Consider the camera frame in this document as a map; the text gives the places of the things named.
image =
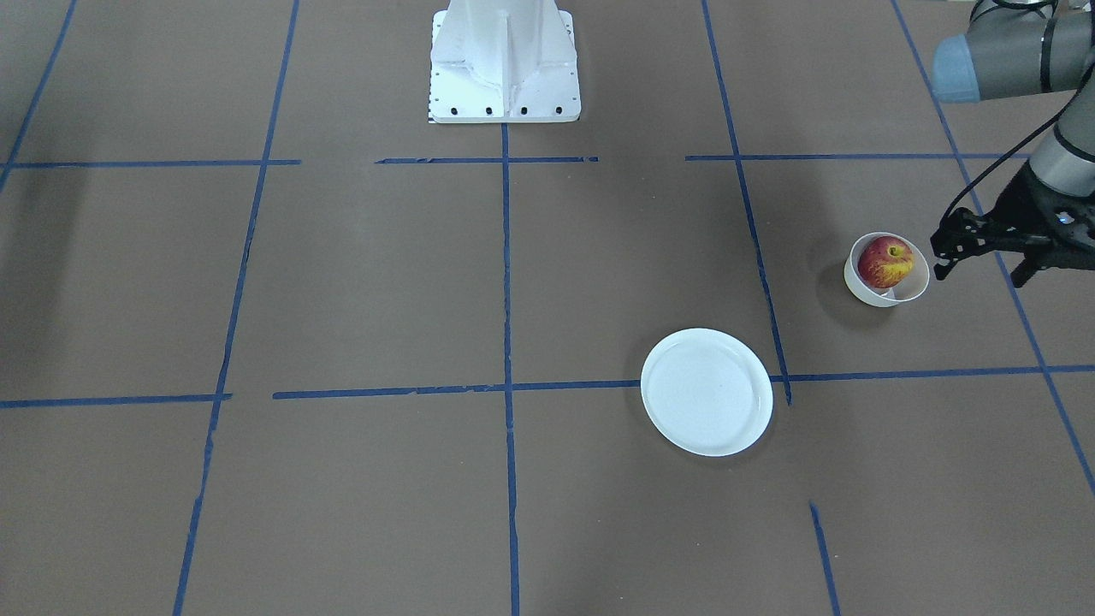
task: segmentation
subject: red apple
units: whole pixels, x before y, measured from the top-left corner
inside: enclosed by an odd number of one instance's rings
[[[909,244],[894,235],[881,235],[860,255],[860,277],[868,286],[890,288],[912,270],[915,260]]]

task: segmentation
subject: red and yellow apple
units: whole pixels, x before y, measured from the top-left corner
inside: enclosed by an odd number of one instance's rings
[[[867,244],[857,269],[868,286],[890,288],[909,275],[915,263],[909,244],[894,235],[881,235]]]

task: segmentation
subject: white plastic base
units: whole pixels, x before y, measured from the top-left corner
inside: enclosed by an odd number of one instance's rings
[[[557,11],[550,1],[545,11]],[[574,54],[574,18],[557,11],[560,21],[545,16],[539,32],[512,32],[522,22],[495,15],[493,40],[475,40],[483,24],[463,20],[450,24],[447,32],[456,45],[437,56],[438,35],[450,11],[434,15],[431,70],[429,78],[429,119],[439,124],[469,123],[548,123],[574,121],[581,114],[578,91],[577,56]],[[560,28],[552,32],[551,28]],[[544,40],[558,46],[569,39],[574,61],[544,60],[544,51],[534,46]]]

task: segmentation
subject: white plate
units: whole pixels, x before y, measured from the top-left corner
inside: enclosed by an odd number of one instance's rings
[[[757,356],[721,332],[666,337],[643,364],[643,405],[678,448],[728,456],[757,442],[772,419],[772,382]]]

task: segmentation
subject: white plastic cup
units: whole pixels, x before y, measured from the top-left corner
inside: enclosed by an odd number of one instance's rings
[[[909,247],[912,248],[913,266],[912,270],[909,271],[909,275],[907,275],[904,279],[896,286],[888,289],[876,289],[868,286],[867,282],[863,281],[863,278],[860,277],[860,255],[863,254],[863,251],[867,248],[867,245],[869,245],[871,242],[887,235],[897,237],[909,244]],[[864,303],[876,305],[878,307],[892,307],[898,303],[904,303],[906,301],[917,299],[927,288],[927,280],[930,278],[931,266],[927,264],[927,259],[924,258],[923,253],[920,252],[920,248],[901,235],[887,233],[885,231],[867,233],[855,240],[855,243],[852,244],[852,252],[848,255],[848,260],[844,263],[844,283],[848,284],[852,294],[857,297]]]

